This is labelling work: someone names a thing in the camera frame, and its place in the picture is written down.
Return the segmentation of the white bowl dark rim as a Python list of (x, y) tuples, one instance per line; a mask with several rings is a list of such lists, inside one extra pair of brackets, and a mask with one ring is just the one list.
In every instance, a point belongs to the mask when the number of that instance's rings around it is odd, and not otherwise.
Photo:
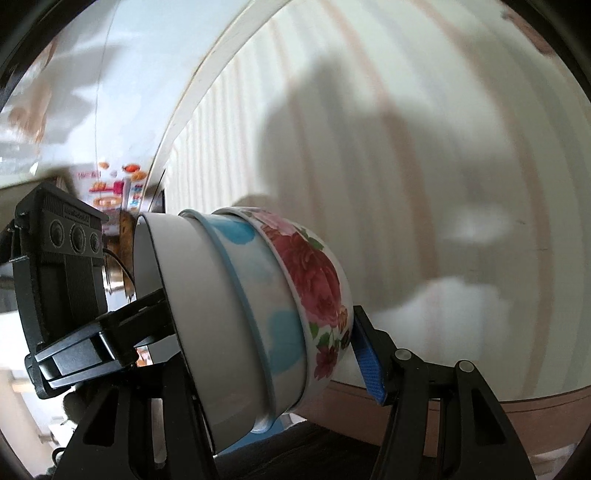
[(228, 256), (192, 216), (144, 213), (134, 231), (139, 296), (165, 293), (215, 452), (276, 418), (270, 371)]

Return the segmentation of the plain white bowl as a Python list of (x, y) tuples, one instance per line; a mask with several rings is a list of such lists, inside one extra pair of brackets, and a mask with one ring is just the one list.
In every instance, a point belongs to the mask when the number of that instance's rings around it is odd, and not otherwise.
[(353, 298), (341, 264), (327, 243), (297, 222), (257, 207), (226, 207), (263, 237), (294, 294), (307, 352), (308, 378), (300, 403), (322, 392), (348, 353)]

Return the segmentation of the white bowl blue pattern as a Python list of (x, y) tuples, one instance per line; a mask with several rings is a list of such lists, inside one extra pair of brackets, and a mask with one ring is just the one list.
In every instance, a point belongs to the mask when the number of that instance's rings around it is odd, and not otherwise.
[(185, 209), (181, 215), (204, 228), (238, 291), (266, 380), (267, 411), (253, 431), (266, 432), (301, 400), (308, 379), (296, 300), (279, 262), (252, 224), (233, 214), (203, 215)]

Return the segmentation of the colourful sticker poster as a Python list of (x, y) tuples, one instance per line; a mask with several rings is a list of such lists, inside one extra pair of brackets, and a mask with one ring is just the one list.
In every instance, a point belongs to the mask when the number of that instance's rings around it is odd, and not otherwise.
[(137, 163), (103, 161), (75, 165), (69, 169), (69, 178), (75, 195), (114, 224), (122, 212), (138, 210), (147, 171)]

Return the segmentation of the striped table cloth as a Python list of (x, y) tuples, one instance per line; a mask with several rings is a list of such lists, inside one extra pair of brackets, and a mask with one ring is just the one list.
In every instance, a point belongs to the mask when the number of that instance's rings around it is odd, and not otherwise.
[(397, 344), (503, 400), (590, 383), (590, 101), (499, 1), (293, 1), (179, 132), (166, 209), (329, 244)]

